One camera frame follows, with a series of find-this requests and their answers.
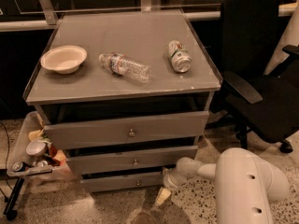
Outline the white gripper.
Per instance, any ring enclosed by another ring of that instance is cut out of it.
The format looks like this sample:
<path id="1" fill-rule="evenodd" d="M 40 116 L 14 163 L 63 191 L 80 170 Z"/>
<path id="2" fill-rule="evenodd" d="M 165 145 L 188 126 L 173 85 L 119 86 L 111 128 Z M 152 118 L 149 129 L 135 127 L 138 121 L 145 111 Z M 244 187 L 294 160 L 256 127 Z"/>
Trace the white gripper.
<path id="1" fill-rule="evenodd" d="M 161 206 L 171 195 L 171 190 L 178 189 L 187 182 L 187 177 L 178 168 L 163 169 L 163 183 L 165 188 L 160 188 L 155 200 L 156 206 Z"/>

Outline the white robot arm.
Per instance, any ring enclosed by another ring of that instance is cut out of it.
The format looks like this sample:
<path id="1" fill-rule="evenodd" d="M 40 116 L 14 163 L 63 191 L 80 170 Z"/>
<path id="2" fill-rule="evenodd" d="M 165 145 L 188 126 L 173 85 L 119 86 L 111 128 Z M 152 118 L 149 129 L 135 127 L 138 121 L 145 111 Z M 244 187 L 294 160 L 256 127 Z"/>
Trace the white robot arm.
<path id="1" fill-rule="evenodd" d="M 278 6 L 269 2 L 227 0 L 221 5 L 221 90 L 215 102 L 242 133 L 265 142 L 282 142 L 298 130 L 298 83 L 286 74 L 298 61 L 295 46 L 274 71 L 266 66 L 277 45 Z M 218 224 L 273 224 L 269 204 L 289 193 L 285 174 L 248 151 L 245 145 L 223 151 L 214 163 L 187 157 L 164 173 L 164 187 L 176 190 L 201 176 L 216 185 Z"/>

